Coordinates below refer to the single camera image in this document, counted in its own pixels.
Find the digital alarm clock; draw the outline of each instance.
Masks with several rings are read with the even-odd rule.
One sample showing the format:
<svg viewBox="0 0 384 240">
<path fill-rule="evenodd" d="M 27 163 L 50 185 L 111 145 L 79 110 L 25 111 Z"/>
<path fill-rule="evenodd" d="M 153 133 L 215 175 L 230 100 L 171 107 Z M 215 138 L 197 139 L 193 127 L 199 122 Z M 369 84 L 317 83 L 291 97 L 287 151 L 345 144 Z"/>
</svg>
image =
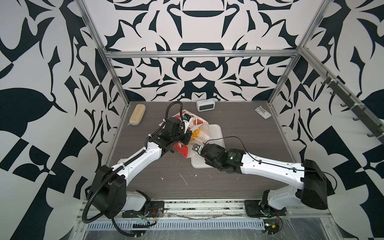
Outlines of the digital alarm clock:
<svg viewBox="0 0 384 240">
<path fill-rule="evenodd" d="M 199 112 L 212 110 L 215 108 L 215 101 L 212 98 L 207 100 L 197 101 L 196 108 Z"/>
</svg>

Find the white plastic tray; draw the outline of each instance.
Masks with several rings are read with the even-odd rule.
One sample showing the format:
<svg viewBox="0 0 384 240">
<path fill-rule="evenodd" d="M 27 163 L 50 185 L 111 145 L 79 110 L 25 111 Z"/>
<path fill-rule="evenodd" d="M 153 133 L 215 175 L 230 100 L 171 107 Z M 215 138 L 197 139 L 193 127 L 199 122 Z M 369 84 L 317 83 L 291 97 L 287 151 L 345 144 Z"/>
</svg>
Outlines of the white plastic tray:
<svg viewBox="0 0 384 240">
<path fill-rule="evenodd" d="M 217 138 L 222 138 L 223 137 L 223 133 L 221 132 L 221 128 L 219 125 L 217 124 L 209 124 L 209 131 L 211 133 L 211 139 L 217 139 Z M 208 143 L 210 144 L 217 144 L 217 145 L 220 145 L 222 147 L 225 148 L 225 145 L 224 145 L 224 139 L 219 139 L 219 140 L 212 140 L 212 141 L 209 141 Z M 194 168 L 208 168 L 208 167 L 211 167 L 209 165 L 206 165 L 205 164 L 205 159 L 196 154 L 195 156 L 191 157 L 191 164 L 192 164 L 192 167 Z"/>
</svg>

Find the white remote control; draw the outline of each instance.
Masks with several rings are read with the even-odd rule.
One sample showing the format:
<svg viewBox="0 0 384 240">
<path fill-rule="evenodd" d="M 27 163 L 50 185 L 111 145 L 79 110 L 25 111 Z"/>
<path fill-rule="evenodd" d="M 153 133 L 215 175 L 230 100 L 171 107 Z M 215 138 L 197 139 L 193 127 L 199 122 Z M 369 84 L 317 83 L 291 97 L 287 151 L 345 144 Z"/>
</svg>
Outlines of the white remote control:
<svg viewBox="0 0 384 240">
<path fill-rule="evenodd" d="M 271 116 L 269 112 L 267 112 L 262 106 L 257 107 L 255 111 L 260 114 L 263 118 L 267 119 Z"/>
</svg>

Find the gray wood tabletop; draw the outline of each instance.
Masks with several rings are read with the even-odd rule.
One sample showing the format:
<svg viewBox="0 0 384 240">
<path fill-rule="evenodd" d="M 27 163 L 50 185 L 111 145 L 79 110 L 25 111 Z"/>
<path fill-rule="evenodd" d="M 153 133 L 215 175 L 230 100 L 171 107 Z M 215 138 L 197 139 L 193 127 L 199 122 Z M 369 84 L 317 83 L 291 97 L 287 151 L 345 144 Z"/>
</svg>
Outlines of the gray wood tabletop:
<svg viewBox="0 0 384 240">
<path fill-rule="evenodd" d="M 128 125 L 135 106 L 142 103 L 146 112 L 139 125 Z M 214 110 L 198 112 L 196 103 L 185 102 L 184 109 L 204 118 L 210 124 L 218 124 L 223 136 L 237 136 L 246 149 L 260 157 L 292 162 L 281 134 L 272 117 L 262 118 L 255 108 L 266 102 L 218 102 Z M 132 102 L 117 142 L 111 164 L 127 158 L 144 146 L 148 134 L 157 129 L 165 116 L 169 102 Z M 179 112 L 179 105 L 171 107 L 169 116 Z M 226 148 L 243 149 L 236 138 L 224 139 Z M 250 198 L 261 197 L 264 190 L 278 189 L 285 183 L 266 177 L 246 174 L 228 174 L 216 168 L 193 168 L 190 159 L 180 153 L 167 152 L 149 164 L 128 185 L 127 190 L 141 190 L 153 199 L 192 198 Z"/>
</svg>

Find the aluminum frame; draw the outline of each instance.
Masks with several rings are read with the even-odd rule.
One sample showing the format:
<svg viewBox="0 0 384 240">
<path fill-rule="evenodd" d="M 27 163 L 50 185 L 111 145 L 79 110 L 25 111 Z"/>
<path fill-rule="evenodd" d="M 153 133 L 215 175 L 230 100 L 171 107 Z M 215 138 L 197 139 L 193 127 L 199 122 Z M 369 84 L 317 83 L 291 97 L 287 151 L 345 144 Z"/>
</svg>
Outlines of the aluminum frame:
<svg viewBox="0 0 384 240">
<path fill-rule="evenodd" d="M 188 57 L 254 57 L 294 56 L 295 49 L 286 50 L 199 50 L 199 51 L 106 51 L 107 58 L 188 58 Z"/>
<path fill-rule="evenodd" d="M 296 159 L 295 159 L 295 157 L 294 157 L 294 155 L 293 155 L 293 152 L 292 152 L 292 150 L 291 150 L 291 147 L 290 147 L 290 145 L 289 145 L 289 143 L 288 143 L 288 139 L 287 139 L 287 137 L 286 137 L 286 135 L 285 135 L 285 132 L 284 132 L 284 130 L 283 130 L 283 127 L 282 127 L 282 125 L 280 124 L 280 121 L 279 121 L 279 119 L 278 119 L 278 115 L 277 115 L 277 113 L 276 113 L 275 107 L 274 107 L 273 105 L 271 105 L 271 104 L 268 104 L 268 106 L 269 106 L 269 109 L 270 109 L 270 113 L 271 113 L 271 115 L 272 115 L 272 117 L 273 117 L 273 119 L 274 119 L 274 121 L 275 121 L 275 123 L 276 123 L 276 125 L 277 125 L 277 129 L 279 130 L 280 135 L 281 135 L 281 137 L 282 137 L 282 139 L 283 139 L 283 142 L 284 142 L 284 144 L 285 144 L 285 147 L 287 148 L 288 153 L 289 153 L 289 155 L 291 156 L 292 161 L 293 161 L 293 162 L 297 162 Z"/>
<path fill-rule="evenodd" d="M 108 154 L 107 154 L 107 157 L 105 158 L 105 163 L 104 163 L 104 165 L 107 165 L 108 167 L 111 164 L 112 156 L 113 156 L 114 150 L 116 148 L 117 142 L 120 138 L 121 130 L 124 127 L 125 119 L 127 118 L 127 114 L 128 114 L 128 110 L 129 110 L 130 106 L 131 106 L 131 104 L 124 107 L 124 110 L 123 110 L 122 115 L 120 117 L 119 125 L 116 129 L 115 134 L 113 135 L 112 144 L 109 147 Z"/>
<path fill-rule="evenodd" d="M 299 54 L 313 67 L 313 69 L 325 80 L 328 77 L 337 79 L 337 77 L 313 55 L 306 47 L 299 48 Z"/>
<path fill-rule="evenodd" d="M 81 220 L 77 220 L 73 225 L 71 234 L 69 235 L 68 239 L 83 240 L 86 228 L 87 228 L 86 223 L 83 223 Z"/>
<path fill-rule="evenodd" d="M 89 33 L 92 37 L 92 40 L 94 41 L 94 43 L 97 47 L 97 50 L 99 51 L 101 59 L 103 60 L 104 65 L 107 68 L 108 72 L 111 74 L 113 83 L 115 84 L 116 88 L 118 89 L 118 92 L 119 92 L 121 98 L 123 99 L 124 104 L 126 106 L 128 106 L 129 99 L 128 99 L 127 95 L 125 94 L 125 91 L 121 85 L 120 78 L 117 76 L 113 65 L 111 64 L 110 60 L 105 56 L 104 45 L 100 39 L 100 35 L 97 32 L 95 25 L 93 24 L 91 15 L 87 9 L 87 6 L 86 6 L 84 0 L 75 0 L 75 2 L 77 4 L 77 7 L 79 8 L 81 15 L 82 15 L 83 21 L 89 30 Z"/>
<path fill-rule="evenodd" d="M 333 2 L 333 0 L 323 0 L 320 4 L 320 7 L 318 8 L 315 16 L 313 17 L 311 24 L 309 25 L 307 31 L 305 32 L 302 40 L 300 41 L 299 45 L 297 46 L 297 51 L 302 48 L 303 46 L 306 46 L 307 43 L 311 40 L 314 32 L 320 25 L 321 21 L 324 18 L 324 15 L 329 7 L 329 5 Z M 282 87 L 284 86 L 285 82 L 288 79 L 289 74 L 292 72 L 293 68 L 295 67 L 297 61 L 300 59 L 300 56 L 294 57 L 291 59 L 291 62 L 287 65 L 285 68 L 285 71 L 283 75 L 280 77 L 275 89 L 273 90 L 270 98 L 268 99 L 268 103 L 273 104 L 273 101 L 276 99 L 276 97 L 279 95 Z"/>
<path fill-rule="evenodd" d="M 152 199 L 153 201 L 164 201 L 164 215 L 162 219 L 186 219 L 186 218 L 212 218 L 217 219 L 243 219 L 249 218 L 245 212 L 245 200 L 261 200 L 261 198 L 235 198 L 235 199 Z M 81 215 L 86 201 L 78 213 L 77 221 L 81 221 Z M 95 216 L 100 211 L 91 205 L 88 216 Z M 286 216 L 289 218 L 321 217 L 331 218 L 329 210 L 318 210 L 307 206 L 286 207 Z M 98 220 L 107 220 L 101 216 Z"/>
<path fill-rule="evenodd" d="M 343 240 L 343 235 L 341 234 L 335 220 L 333 218 L 320 218 L 323 225 L 323 230 L 325 235 L 329 240 Z"/>
<path fill-rule="evenodd" d="M 278 80 L 276 87 L 273 89 L 271 96 L 268 99 L 269 104 L 273 104 L 273 101 L 276 99 L 276 97 L 279 95 L 281 89 L 283 88 L 285 82 L 288 79 L 289 74 L 293 71 L 295 68 L 297 62 L 300 59 L 300 54 L 296 54 L 291 60 L 289 61 L 287 67 L 285 68 L 283 74 L 281 75 L 280 79 Z"/>
</svg>

